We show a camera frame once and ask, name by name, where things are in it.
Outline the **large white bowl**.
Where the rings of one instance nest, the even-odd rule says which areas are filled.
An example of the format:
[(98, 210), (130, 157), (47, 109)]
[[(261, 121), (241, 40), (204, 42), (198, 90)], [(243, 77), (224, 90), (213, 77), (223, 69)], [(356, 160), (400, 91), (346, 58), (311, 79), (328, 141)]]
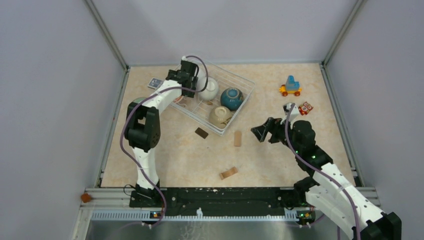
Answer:
[[(206, 84), (206, 77), (203, 77), (197, 81), (196, 89), (202, 90), (205, 87)], [(219, 92), (219, 84), (218, 82), (212, 78), (209, 77), (207, 81), (206, 89), (202, 92), (198, 93), (198, 96), (203, 101), (212, 101)]]

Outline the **white orange pattern bowl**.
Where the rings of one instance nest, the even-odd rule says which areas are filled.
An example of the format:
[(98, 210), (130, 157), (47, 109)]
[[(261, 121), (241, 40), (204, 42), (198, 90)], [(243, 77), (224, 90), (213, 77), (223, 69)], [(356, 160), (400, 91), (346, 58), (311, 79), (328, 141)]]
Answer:
[(178, 104), (180, 101), (182, 101), (184, 99), (184, 97), (183, 96), (179, 96), (179, 97), (177, 97), (174, 101), (173, 101), (173, 103), (175, 103), (175, 104)]

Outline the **light green celadon bowl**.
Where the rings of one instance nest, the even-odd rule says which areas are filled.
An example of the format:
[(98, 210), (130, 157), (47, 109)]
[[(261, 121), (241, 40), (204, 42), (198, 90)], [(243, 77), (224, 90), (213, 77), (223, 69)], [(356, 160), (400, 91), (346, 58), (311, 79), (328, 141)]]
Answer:
[(133, 100), (134, 103), (139, 104), (141, 102), (143, 102), (146, 98), (145, 97), (138, 97), (136, 99)]

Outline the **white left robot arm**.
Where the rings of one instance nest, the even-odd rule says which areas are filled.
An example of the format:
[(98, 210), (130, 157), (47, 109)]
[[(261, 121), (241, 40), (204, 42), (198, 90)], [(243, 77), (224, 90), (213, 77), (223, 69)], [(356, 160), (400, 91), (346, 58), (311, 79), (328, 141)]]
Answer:
[(160, 115), (177, 98), (193, 98), (196, 93), (199, 66), (182, 60), (180, 68), (169, 70), (160, 85), (150, 96), (139, 97), (127, 107), (126, 121), (121, 140), (127, 140), (137, 165), (138, 179), (134, 193), (149, 207), (160, 202), (159, 177), (155, 166), (155, 150), (161, 137)]

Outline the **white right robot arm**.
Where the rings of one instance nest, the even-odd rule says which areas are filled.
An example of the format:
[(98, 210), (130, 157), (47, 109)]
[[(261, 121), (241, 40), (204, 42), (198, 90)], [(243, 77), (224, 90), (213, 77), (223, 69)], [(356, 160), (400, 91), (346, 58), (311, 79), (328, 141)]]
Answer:
[(264, 142), (270, 134), (269, 143), (287, 146), (298, 166), (307, 172), (308, 177), (294, 185), (293, 200), (297, 205), (316, 207), (351, 240), (402, 238), (400, 217), (394, 212), (384, 212), (352, 185), (333, 159), (316, 144), (316, 133), (310, 122), (291, 123), (270, 117), (262, 125), (251, 128), (251, 132), (259, 142)]

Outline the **small white bowl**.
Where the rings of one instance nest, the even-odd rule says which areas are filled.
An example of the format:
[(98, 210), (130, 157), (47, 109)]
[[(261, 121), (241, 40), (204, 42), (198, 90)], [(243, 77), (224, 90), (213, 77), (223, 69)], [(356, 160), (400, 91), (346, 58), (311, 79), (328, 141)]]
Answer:
[(198, 85), (200, 85), (201, 83), (203, 85), (205, 84), (205, 81), (206, 81), (206, 72), (205, 72), (205, 70), (204, 70), (203, 67), (199, 67), (197, 78), (198, 78), (198, 81), (197, 81), (197, 84)]

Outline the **light wooden block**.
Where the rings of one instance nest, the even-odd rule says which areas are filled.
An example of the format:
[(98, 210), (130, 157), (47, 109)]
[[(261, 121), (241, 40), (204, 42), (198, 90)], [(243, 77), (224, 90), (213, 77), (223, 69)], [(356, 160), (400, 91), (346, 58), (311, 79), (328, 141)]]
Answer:
[(242, 132), (240, 130), (236, 130), (234, 132), (234, 142), (233, 145), (235, 147), (240, 147), (242, 145)]

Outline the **blue playing card box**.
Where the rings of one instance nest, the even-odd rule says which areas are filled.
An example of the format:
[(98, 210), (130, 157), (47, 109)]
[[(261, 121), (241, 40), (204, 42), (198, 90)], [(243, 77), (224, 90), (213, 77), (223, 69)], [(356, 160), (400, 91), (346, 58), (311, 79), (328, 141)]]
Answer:
[(157, 90), (164, 83), (162, 79), (153, 77), (150, 82), (147, 84), (147, 87), (153, 90)]

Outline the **dark teal bowl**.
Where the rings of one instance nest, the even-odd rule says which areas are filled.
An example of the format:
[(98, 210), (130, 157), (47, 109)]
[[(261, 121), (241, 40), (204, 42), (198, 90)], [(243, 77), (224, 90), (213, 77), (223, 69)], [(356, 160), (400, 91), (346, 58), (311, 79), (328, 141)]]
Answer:
[(220, 104), (230, 111), (237, 111), (244, 102), (243, 92), (236, 88), (230, 87), (225, 89), (220, 96)]

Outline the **beige flower pattern bowl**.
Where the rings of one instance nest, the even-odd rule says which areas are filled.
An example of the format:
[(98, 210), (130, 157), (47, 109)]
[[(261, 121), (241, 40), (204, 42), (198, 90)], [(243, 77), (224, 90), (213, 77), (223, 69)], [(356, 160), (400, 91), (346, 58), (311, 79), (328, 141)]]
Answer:
[(214, 107), (208, 116), (208, 121), (218, 129), (224, 129), (232, 119), (232, 112), (225, 106)]

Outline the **colourful toy block car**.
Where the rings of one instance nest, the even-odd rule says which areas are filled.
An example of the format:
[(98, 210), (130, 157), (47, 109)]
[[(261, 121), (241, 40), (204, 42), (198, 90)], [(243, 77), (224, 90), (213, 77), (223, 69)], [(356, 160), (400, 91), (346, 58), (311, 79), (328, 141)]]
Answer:
[(287, 97), (288, 95), (299, 97), (301, 95), (302, 88), (300, 83), (295, 80), (295, 77), (293, 75), (289, 75), (285, 84), (280, 86), (279, 92), (283, 97)]

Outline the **dark brown block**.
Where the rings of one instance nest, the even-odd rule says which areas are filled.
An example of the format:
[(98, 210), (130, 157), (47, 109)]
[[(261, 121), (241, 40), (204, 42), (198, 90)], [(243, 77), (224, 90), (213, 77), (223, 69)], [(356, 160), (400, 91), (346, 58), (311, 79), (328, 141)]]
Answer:
[(194, 132), (203, 139), (206, 139), (209, 136), (209, 133), (200, 127), (198, 127)]

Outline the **arched wooden block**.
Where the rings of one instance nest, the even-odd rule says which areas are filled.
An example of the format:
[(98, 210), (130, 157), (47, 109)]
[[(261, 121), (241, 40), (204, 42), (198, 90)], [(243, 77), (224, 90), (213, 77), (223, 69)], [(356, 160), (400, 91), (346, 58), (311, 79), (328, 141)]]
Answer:
[(224, 179), (229, 178), (229, 177), (231, 177), (231, 176), (233, 176), (237, 173), (238, 173), (238, 169), (235, 166), (233, 166), (232, 168), (230, 168), (230, 169), (228, 169), (224, 172), (221, 172), (219, 174), (219, 177), (220, 177), (221, 180), (224, 180)]

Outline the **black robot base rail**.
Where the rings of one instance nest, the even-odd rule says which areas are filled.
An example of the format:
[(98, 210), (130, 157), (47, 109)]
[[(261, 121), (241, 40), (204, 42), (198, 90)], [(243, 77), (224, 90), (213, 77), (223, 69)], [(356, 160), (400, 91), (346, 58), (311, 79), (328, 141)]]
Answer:
[(292, 187), (168, 187), (133, 190), (129, 207), (159, 209), (166, 217), (265, 217), (310, 205)]

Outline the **orange block on frame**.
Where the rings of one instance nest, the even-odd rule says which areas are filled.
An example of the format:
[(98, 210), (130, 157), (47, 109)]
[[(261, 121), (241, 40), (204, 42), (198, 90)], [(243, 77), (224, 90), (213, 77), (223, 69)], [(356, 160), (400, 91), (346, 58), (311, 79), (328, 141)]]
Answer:
[(89, 203), (92, 200), (92, 196), (85, 192), (80, 196), (80, 199), (82, 201), (82, 203)]

